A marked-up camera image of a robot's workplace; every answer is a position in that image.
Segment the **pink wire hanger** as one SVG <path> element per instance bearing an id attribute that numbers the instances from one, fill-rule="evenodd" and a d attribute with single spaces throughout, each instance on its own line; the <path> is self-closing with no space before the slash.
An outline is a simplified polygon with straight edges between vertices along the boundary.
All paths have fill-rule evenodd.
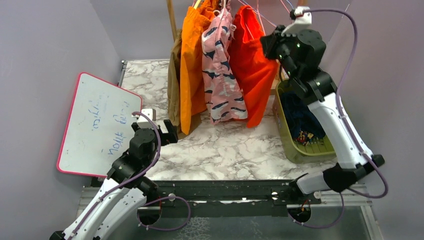
<path id="1" fill-rule="evenodd" d="M 258 41 L 265 36 L 264 28 L 252 7 L 241 6 L 236 13 L 236 20 L 237 34 L 243 43 Z"/>
<path id="2" fill-rule="evenodd" d="M 286 2 L 284 0 L 280 0 L 280 3 L 282 4 L 282 6 L 284 7 L 284 9 L 287 11 L 287 13 L 290 13 L 291 11 L 289 10 L 289 8 L 286 5 Z"/>

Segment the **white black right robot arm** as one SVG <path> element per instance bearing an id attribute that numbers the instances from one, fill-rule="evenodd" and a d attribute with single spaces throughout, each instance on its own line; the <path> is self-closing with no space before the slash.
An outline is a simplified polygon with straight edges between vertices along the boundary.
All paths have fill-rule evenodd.
<path id="1" fill-rule="evenodd" d="M 335 166 L 293 180 L 289 199 L 300 204 L 314 192 L 341 193 L 372 172 L 384 185 L 383 193 L 376 197 L 384 197 L 388 183 L 379 169 L 385 163 L 384 157 L 374 154 L 362 141 L 351 125 L 332 77 L 319 68 L 327 47 L 321 34 L 311 29 L 289 33 L 279 25 L 272 34 L 262 36 L 260 43 L 264 56 L 279 61 L 286 71 L 289 85 L 317 118 L 337 157 Z"/>

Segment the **red orange shorts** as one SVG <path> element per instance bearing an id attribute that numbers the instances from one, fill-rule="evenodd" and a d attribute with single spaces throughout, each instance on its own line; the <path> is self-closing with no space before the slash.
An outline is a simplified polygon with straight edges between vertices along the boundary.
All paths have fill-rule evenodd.
<path id="1" fill-rule="evenodd" d="M 270 96 L 270 88 L 277 75 L 279 64 L 264 56 L 260 39 L 248 43 L 242 42 L 237 31 L 236 14 L 233 24 L 236 26 L 236 30 L 228 48 L 229 63 L 243 90 L 248 114 L 246 126 L 254 128 L 263 119 Z"/>

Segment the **light blue wire hanger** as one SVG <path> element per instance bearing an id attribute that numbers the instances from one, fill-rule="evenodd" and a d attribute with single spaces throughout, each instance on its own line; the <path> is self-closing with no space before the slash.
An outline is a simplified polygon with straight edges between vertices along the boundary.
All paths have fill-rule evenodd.
<path id="1" fill-rule="evenodd" d="M 258 21 L 259 21 L 259 23 L 261 24 L 261 25 L 263 25 L 263 20 L 265 20 L 269 25 L 271 25 L 271 26 L 273 26 L 273 27 L 275 27 L 276 26 L 276 24 L 274 24 L 273 22 L 271 22 L 270 20 L 268 20 L 265 16 L 263 16 L 260 12 L 258 12 L 258 10 L 257 10 L 257 8 L 255 8 L 255 7 L 252 7 L 246 0 L 237 0 L 241 5 L 243 5 L 243 6 L 248 6 L 250 9 L 252 9 L 253 10 L 253 12 L 254 12 L 254 14 L 256 15 L 256 18 L 258 19 Z M 285 4 L 286 4 L 286 6 L 288 7 L 288 9 L 291 11 L 291 10 L 294 10 L 295 8 L 294 8 L 294 5 L 291 3 L 291 1 L 290 0 L 284 0 L 285 1 Z"/>

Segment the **navy blue shorts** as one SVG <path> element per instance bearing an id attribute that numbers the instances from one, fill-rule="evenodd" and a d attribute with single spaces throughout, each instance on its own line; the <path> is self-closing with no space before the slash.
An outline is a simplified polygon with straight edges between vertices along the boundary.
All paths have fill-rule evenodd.
<path id="1" fill-rule="evenodd" d="M 288 129 L 293 140 L 300 131 L 314 134 L 313 139 L 323 139 L 326 133 L 315 115 L 293 92 L 283 92 L 279 95 Z"/>

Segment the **colourful comic print shorts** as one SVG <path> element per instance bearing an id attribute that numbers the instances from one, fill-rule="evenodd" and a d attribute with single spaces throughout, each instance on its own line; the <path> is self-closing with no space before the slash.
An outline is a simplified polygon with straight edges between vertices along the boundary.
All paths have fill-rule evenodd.
<path id="1" fill-rule="evenodd" d="M 315 135 L 311 132 L 300 131 L 298 137 L 295 139 L 296 142 L 302 146 L 307 146 L 314 139 Z"/>

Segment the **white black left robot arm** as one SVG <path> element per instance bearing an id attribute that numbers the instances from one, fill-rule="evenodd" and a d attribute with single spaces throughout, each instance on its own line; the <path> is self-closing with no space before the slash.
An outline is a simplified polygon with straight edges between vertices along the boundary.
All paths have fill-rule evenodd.
<path id="1" fill-rule="evenodd" d="M 158 186 L 145 176 L 159 160 L 161 147 L 178 142 L 177 127 L 169 119 L 162 131 L 148 118 L 138 117 L 131 127 L 129 148 L 111 165 L 95 197 L 65 230 L 55 231 L 51 240 L 106 240 L 142 205 L 157 200 Z"/>

